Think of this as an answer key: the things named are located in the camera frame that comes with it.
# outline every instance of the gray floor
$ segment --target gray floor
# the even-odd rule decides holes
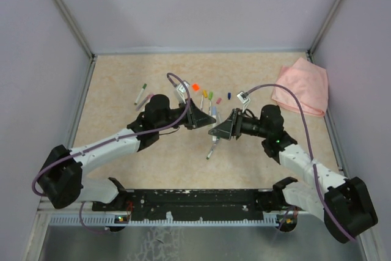
[[[127,227],[94,235],[82,227],[49,227],[40,261],[363,260],[358,244],[340,244],[318,219],[302,215],[297,228]]]

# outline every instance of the beige table surface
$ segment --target beige table surface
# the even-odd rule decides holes
[[[291,66],[304,53],[208,53],[208,54],[134,54],[99,56],[82,112],[75,146],[89,144],[125,128],[138,112],[133,105],[143,83],[150,92],[170,98],[171,108],[178,102],[166,79],[173,72],[202,89],[212,90],[213,101],[225,120],[232,108],[241,107],[236,94],[241,90],[276,81],[281,66]],[[227,100],[227,93],[232,99]],[[251,94],[249,106],[260,115],[265,104],[275,104],[272,89]],[[200,93],[191,95],[197,106]],[[299,114],[282,110],[285,129],[307,150]],[[323,118],[306,116],[315,157],[337,171],[334,153]],[[271,188],[273,183],[295,176],[268,158],[262,138],[243,135],[238,141],[222,140],[210,160],[212,145],[208,127],[198,130],[181,128],[162,136],[151,147],[106,164],[90,173],[93,178],[115,177],[125,188]]]

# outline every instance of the folded towel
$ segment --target folded towel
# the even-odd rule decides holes
[[[299,58],[292,67],[282,67],[276,84],[290,89],[299,99],[304,113],[322,117],[329,100],[329,81],[324,68],[304,58]],[[282,108],[299,112],[293,97],[281,88],[275,87],[271,97]]]

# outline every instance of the table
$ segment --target table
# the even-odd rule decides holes
[[[75,146],[90,144],[125,128],[138,115],[134,101],[143,85],[148,93],[164,94],[170,107],[178,107],[173,87],[166,79],[173,72],[202,89],[212,90],[213,102],[222,119],[241,107],[236,94],[241,90],[276,81],[281,66],[291,66],[305,53],[192,53],[133,54],[98,56],[86,103],[79,123]],[[232,99],[227,100],[227,93]],[[249,108],[260,115],[262,106],[275,104],[272,88],[251,94]],[[191,95],[197,106],[201,93]],[[282,110],[286,131],[307,150],[299,114]],[[329,134],[323,118],[306,116],[313,152],[325,166],[338,171]],[[268,158],[262,138],[241,136],[238,141],[222,140],[206,160],[212,145],[207,127],[198,130],[181,128],[162,136],[141,152],[118,158],[89,174],[92,178],[115,177],[125,188],[216,189],[271,188],[275,182],[294,175]]]

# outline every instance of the black wire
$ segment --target black wire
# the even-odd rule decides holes
[[[177,131],[179,131],[180,128],[181,128],[181,127],[179,126],[175,131],[171,131],[171,132],[169,132],[169,133],[164,133],[164,134],[159,134],[159,136],[164,136],[165,134],[174,134],[174,133],[176,133]]]
[[[248,109],[248,108],[244,111],[244,115],[247,116],[247,117],[252,117],[253,119],[256,119],[256,118],[257,118],[257,117],[255,116],[254,112],[252,112],[252,111],[251,111],[250,109]]]

